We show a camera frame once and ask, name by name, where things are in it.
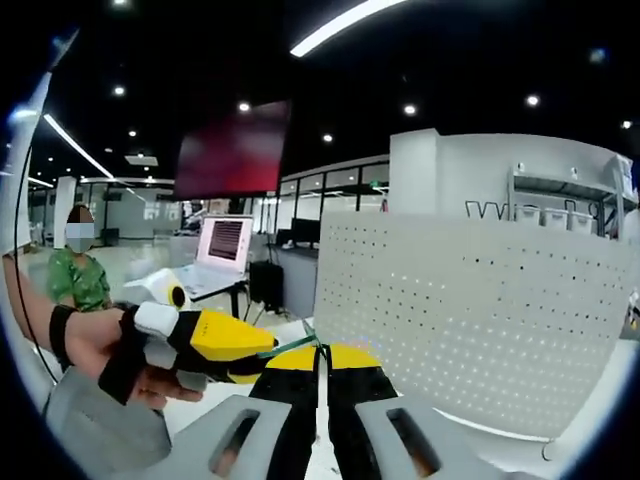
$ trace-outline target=green shirt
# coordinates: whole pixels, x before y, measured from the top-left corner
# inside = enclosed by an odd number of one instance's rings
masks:
[[[81,312],[102,310],[109,301],[109,283],[102,265],[87,255],[87,265],[79,267],[68,248],[57,250],[49,258],[47,290],[51,299],[59,303],[72,296]]]

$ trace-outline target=black speaker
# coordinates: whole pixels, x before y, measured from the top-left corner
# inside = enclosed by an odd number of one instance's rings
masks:
[[[264,302],[265,310],[280,312],[283,307],[284,271],[280,265],[253,262],[249,265],[251,301]]]

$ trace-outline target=shelf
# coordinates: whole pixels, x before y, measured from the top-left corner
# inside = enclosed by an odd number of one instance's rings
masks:
[[[574,179],[514,172],[513,185],[517,192],[555,195],[592,202],[604,202],[609,205],[616,204],[615,188],[599,183],[585,183]],[[637,203],[634,200],[623,198],[623,201],[625,211],[636,208]]]

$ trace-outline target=laptop screen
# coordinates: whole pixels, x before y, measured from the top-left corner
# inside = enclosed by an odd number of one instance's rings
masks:
[[[206,217],[198,243],[198,263],[244,273],[251,241],[251,217]]]

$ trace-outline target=white perforated panel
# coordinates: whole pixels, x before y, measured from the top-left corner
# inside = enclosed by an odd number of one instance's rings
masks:
[[[595,236],[385,213],[323,217],[315,327],[367,347],[405,394],[559,436],[620,334],[638,257]]]

